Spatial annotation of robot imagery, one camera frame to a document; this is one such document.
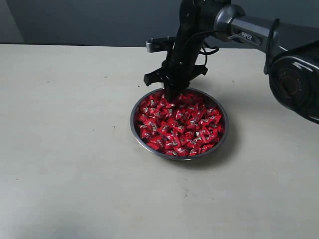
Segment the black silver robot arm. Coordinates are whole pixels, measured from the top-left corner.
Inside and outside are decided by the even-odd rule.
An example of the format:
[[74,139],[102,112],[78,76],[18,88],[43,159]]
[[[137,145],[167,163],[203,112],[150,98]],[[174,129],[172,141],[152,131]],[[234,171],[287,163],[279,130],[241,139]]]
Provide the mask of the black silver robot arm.
[[150,39],[150,53],[166,51],[161,67],[144,76],[144,83],[163,83],[166,98],[174,100],[191,80],[207,73],[199,55],[218,51],[206,38],[246,44],[265,54],[264,73],[275,99],[314,123],[319,121],[319,41],[315,27],[282,23],[246,15],[229,0],[184,0],[175,37]]

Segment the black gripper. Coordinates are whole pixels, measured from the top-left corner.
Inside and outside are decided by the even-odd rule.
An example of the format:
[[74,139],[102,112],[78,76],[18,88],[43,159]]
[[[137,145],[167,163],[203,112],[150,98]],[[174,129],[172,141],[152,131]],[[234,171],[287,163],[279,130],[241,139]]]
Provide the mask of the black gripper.
[[193,74],[195,63],[203,46],[207,33],[197,29],[179,28],[175,43],[165,60],[157,70],[144,76],[145,85],[164,84],[164,96],[168,102],[174,102],[183,88],[196,76]]

